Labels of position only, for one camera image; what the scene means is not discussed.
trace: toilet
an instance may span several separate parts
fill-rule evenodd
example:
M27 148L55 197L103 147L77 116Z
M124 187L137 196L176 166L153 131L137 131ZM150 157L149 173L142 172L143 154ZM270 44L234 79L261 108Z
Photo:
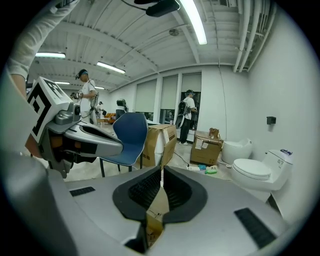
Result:
M272 149L262 162L251 159L234 160L231 176L240 187L266 202L272 191L281 189L285 184L292 166L292 156L285 151Z
M252 141L248 138L239 142L225 141L223 143L221 159L232 165L236 159L248 159L252 152Z

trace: ceiling light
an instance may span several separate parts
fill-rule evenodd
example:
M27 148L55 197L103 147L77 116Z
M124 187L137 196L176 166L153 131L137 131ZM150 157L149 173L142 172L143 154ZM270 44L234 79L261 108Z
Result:
M186 11L186 14L188 14L189 16L189 19L192 23L196 37L198 38L199 44L206 45L207 44L206 33L194 1L180 0L180 2Z
M119 72L119 73L121 73L121 74L126 73L126 72L125 72L124 70L122 70L122 69L116 68L116 67L114 67L114 66L110 66L110 65L105 64L105 63L102 63L102 62L100 62L100 61L98 61L97 65L100 66L100 67L109 69L109 70L113 70L113 71Z
M58 85L70 85L69 82L55 82Z
M64 53L58 52L37 52L35 54L36 57L51 57L51 58L62 58L64 59L66 55Z

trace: floor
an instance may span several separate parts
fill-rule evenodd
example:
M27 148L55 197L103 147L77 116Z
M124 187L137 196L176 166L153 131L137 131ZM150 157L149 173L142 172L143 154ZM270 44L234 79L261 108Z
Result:
M106 132L114 134L113 127L110 124L105 124L103 129ZM191 148L192 148L191 144L179 145L179 142L177 141L177 143L175 145L175 150L174 150L174 152L176 154L173 154L172 159L169 161L169 163L167 165L172 166L172 167L186 169L187 164L184 161L186 161L188 164L190 164ZM37 160L39 160L41 163L43 163L43 165L45 167L48 166L47 161L45 161L43 159L39 159L39 158L37 158ZM224 179L224 180L231 180L230 170L228 168L226 168L224 165L219 164L219 163L217 164L217 166L218 166L217 173L210 174L210 175L207 174L207 175L210 177L220 178L220 179ZM104 167L104 173L105 173L106 177L127 173L129 171L128 167L120 166L120 173L119 173L118 166L116 164L106 162L106 161L103 161L103 167ZM140 168L139 163L135 163L133 165L132 170L134 171L135 168L136 169ZM93 163L89 163L89 162L74 163L72 169L70 170L70 172L68 173L68 175L67 175L66 179L64 179L64 181L65 182L81 181L81 180L95 179L95 178L101 178L101 177L102 177L102 174L101 174L101 169L100 169L100 161L99 161L99 158L97 158Z

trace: blue chair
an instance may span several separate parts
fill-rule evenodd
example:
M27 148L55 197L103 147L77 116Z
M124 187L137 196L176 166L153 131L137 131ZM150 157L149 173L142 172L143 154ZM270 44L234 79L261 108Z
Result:
M105 177L103 161L114 163L120 166L128 166L129 172L132 165L140 156L140 169L142 168L142 152L148 134L148 123L143 113L125 113L113 124L113 129L119 140L122 141L123 151L114 156L100 157L100 168L102 177Z

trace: chair seat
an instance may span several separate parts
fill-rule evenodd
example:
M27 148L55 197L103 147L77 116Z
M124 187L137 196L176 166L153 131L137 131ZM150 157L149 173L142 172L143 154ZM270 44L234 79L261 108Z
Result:
M132 166L143 151L144 145L123 144L121 154L100 157L102 160L122 166Z

